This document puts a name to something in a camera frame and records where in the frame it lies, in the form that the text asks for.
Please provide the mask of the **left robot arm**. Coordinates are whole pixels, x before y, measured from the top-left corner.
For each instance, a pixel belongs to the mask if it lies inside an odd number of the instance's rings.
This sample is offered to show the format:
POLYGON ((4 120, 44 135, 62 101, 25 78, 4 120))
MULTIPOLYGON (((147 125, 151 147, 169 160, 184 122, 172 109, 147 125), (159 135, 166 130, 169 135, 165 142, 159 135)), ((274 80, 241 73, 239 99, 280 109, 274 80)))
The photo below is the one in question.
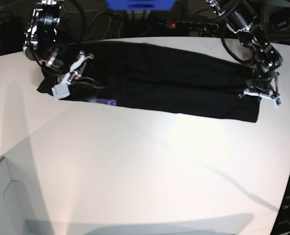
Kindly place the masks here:
POLYGON ((243 95, 280 101, 279 73, 276 69, 282 65, 283 58, 257 23, 254 9, 245 0, 207 0, 206 3, 217 15, 211 23, 225 23, 221 36, 223 47, 239 63, 254 67, 253 78, 247 82, 248 88, 243 91, 243 95), (236 34, 240 43, 251 51, 250 59, 242 60, 227 48, 225 42, 227 29, 236 34))

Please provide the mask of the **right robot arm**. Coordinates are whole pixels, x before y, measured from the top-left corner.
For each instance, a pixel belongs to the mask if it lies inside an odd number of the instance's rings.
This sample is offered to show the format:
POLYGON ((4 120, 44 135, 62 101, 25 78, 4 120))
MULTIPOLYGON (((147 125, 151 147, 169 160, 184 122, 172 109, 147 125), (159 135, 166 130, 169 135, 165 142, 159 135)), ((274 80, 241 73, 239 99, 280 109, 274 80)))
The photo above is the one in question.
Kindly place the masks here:
POLYGON ((94 56, 82 48, 87 29, 85 12, 77 0, 71 3, 80 15, 80 36, 73 39, 58 31, 62 0, 38 0, 25 32, 23 52, 29 60, 35 61, 42 71, 60 79, 58 82, 71 85, 79 80, 87 60, 94 56))

